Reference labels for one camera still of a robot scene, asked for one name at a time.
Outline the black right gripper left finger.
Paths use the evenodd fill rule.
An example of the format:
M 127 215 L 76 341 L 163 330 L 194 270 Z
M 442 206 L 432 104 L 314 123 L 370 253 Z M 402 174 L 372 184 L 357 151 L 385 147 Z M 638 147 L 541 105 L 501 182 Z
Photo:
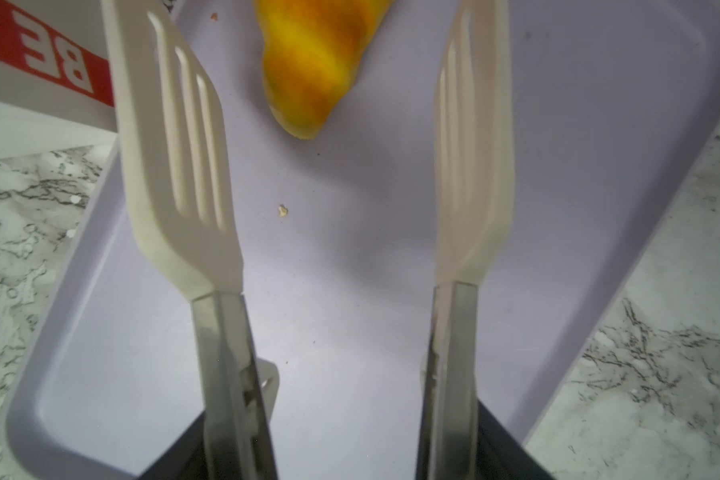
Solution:
M 138 480 L 207 480 L 204 424 L 202 412 Z

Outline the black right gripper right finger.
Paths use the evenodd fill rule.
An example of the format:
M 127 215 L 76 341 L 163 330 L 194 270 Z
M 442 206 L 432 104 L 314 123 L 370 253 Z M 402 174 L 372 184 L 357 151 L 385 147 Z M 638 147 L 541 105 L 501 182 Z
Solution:
M 482 402 L 477 405 L 477 479 L 553 480 Z

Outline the white and metal tongs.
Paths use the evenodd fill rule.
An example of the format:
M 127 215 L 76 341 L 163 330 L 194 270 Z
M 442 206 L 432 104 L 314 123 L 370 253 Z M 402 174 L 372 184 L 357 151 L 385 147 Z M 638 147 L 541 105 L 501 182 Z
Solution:
M 243 296 L 221 103 L 164 8 L 102 5 L 128 212 L 137 244 L 192 308 L 212 479 L 277 475 Z M 464 1 L 434 102 L 436 287 L 416 463 L 420 479 L 477 479 L 478 290 L 513 220 L 509 5 Z

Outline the white paper bag with rose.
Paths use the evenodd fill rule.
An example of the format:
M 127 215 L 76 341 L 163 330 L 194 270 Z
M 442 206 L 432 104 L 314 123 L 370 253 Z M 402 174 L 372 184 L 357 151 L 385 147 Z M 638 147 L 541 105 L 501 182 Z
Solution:
M 0 1 L 0 159 L 116 135 L 100 2 Z

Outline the croissant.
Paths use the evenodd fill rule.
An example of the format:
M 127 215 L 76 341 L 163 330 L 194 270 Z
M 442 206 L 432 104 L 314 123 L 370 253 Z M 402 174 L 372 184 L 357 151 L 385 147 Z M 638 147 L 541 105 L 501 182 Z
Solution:
M 350 91 L 364 51 L 391 1 L 270 0 L 254 3 L 263 37 L 262 85 L 278 124 L 314 139 Z

